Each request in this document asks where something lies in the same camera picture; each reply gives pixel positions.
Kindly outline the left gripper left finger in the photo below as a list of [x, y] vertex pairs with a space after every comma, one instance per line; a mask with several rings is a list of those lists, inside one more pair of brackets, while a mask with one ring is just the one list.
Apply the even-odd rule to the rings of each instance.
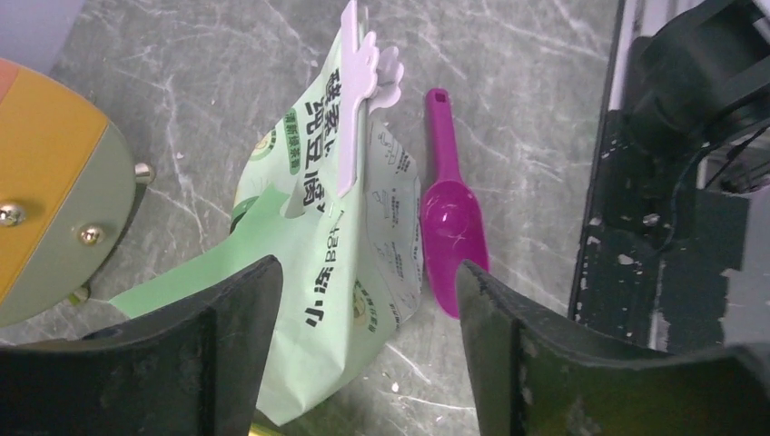
[[78, 340], [1, 349], [4, 435], [245, 435], [281, 302], [267, 256]]

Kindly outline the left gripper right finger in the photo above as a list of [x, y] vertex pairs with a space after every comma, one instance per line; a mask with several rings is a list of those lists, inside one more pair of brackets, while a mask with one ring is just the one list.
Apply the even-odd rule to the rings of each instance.
[[483, 435], [766, 435], [769, 347], [670, 354], [620, 341], [472, 262], [456, 278]]

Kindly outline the magenta plastic scoop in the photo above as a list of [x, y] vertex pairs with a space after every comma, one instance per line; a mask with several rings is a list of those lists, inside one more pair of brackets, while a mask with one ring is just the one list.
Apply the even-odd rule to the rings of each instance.
[[472, 261], [488, 271], [489, 250], [479, 201], [461, 176], [449, 92], [443, 88], [429, 90], [425, 109], [436, 179], [420, 207], [424, 266], [438, 306], [457, 319], [459, 266]]

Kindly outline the green cat litter bag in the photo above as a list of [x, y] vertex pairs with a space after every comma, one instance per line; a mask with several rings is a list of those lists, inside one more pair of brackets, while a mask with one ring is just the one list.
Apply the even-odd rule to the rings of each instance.
[[337, 195], [340, 69], [339, 30], [320, 74], [255, 145], [230, 235], [112, 299], [135, 318], [275, 256], [281, 303], [255, 407], [277, 425], [356, 378], [420, 303], [420, 178], [375, 111], [360, 121], [357, 181]]

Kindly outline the yellow litter box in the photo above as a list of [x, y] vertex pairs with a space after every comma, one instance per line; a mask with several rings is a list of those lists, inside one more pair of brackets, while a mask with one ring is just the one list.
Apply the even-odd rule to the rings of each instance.
[[249, 436], [282, 436], [278, 431], [252, 423], [249, 429]]

